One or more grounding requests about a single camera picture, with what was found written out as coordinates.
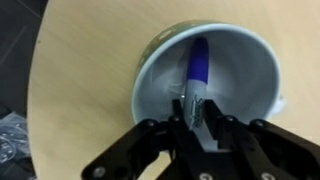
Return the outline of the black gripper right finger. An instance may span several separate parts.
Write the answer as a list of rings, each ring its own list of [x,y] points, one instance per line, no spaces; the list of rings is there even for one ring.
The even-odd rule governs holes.
[[[320,180],[320,146],[264,119],[242,123],[206,100],[205,122],[218,148],[237,155],[244,180]]]

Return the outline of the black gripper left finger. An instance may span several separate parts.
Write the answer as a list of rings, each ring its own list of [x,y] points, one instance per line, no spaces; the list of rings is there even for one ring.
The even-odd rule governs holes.
[[[81,180],[137,180],[161,152],[170,163],[156,180],[213,180],[211,154],[187,128],[178,99],[172,112],[167,121],[144,119],[132,127],[84,167]]]

